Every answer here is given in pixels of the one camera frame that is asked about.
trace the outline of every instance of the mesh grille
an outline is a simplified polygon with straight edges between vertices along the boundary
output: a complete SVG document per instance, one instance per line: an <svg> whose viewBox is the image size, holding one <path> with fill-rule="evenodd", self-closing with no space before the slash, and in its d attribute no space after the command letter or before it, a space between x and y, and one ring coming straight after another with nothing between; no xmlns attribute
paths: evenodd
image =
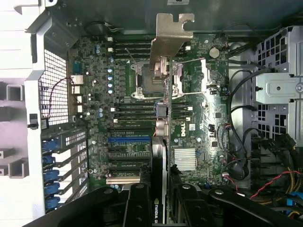
<svg viewBox="0 0 303 227"><path fill-rule="evenodd" d="M80 132L76 135L73 135L73 136L69 136L69 137L66 137L65 140L66 140L66 145L70 145L70 144L73 144L73 143L76 143L77 141L79 140L82 140L85 138L85 132Z"/></svg>
<svg viewBox="0 0 303 227"><path fill-rule="evenodd" d="M287 31L286 37L282 37L282 32L279 32L265 42L258 45L256 52L259 65L266 67L275 67L284 64L288 61L287 55Z"/></svg>
<svg viewBox="0 0 303 227"><path fill-rule="evenodd" d="M49 125L68 122L67 81L64 79L66 76L66 61L45 50L45 71L39 80L40 108L41 117L49 118Z"/></svg>
<svg viewBox="0 0 303 227"><path fill-rule="evenodd" d="M287 132L288 108L284 105L258 105L258 129L265 138L275 139Z"/></svg>

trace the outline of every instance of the metal bracket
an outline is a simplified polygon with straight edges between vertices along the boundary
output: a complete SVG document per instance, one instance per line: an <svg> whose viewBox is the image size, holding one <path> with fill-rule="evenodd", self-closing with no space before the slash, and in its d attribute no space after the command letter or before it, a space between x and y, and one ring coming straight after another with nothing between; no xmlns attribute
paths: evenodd
<svg viewBox="0 0 303 227"><path fill-rule="evenodd" d="M182 44L190 41L194 33L184 31L183 25L195 21L192 13L179 14L179 21L174 22L172 14L157 14L156 38L151 42L150 70L155 70L155 64L161 57L174 57Z"/></svg>
<svg viewBox="0 0 303 227"><path fill-rule="evenodd" d="M301 96L299 77L289 73L265 73L256 77L256 101L263 104L287 104Z"/></svg>

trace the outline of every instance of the blue pcie slot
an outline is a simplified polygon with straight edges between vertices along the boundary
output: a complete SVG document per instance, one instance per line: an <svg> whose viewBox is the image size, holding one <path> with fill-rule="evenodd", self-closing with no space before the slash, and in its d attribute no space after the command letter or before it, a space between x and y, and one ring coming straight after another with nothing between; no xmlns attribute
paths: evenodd
<svg viewBox="0 0 303 227"><path fill-rule="evenodd" d="M109 143L135 143L135 142L150 142L150 136L126 136L126 137L109 137Z"/></svg>

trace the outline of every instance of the label sticker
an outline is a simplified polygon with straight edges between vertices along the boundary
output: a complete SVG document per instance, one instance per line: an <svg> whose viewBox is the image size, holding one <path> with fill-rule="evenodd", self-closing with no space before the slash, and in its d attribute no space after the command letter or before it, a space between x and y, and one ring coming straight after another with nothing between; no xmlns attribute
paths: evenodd
<svg viewBox="0 0 303 227"><path fill-rule="evenodd" d="M188 5L189 0L167 0L168 6L174 6L174 5Z"/></svg>
<svg viewBox="0 0 303 227"><path fill-rule="evenodd" d="M196 125L195 124L189 124L189 130L190 131L195 131L196 130Z"/></svg>

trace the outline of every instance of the expansion slot bracket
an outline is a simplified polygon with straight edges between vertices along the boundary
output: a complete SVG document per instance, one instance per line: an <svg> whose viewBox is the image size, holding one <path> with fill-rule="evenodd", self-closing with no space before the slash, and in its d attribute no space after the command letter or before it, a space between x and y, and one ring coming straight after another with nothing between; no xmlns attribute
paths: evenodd
<svg viewBox="0 0 303 227"><path fill-rule="evenodd" d="M157 14L156 38L151 42L151 71L157 70L156 65L161 62L161 57L175 57L183 43L193 38L193 32L183 29L188 21L194 22L195 15L179 14L179 21L174 22L172 14Z"/></svg>

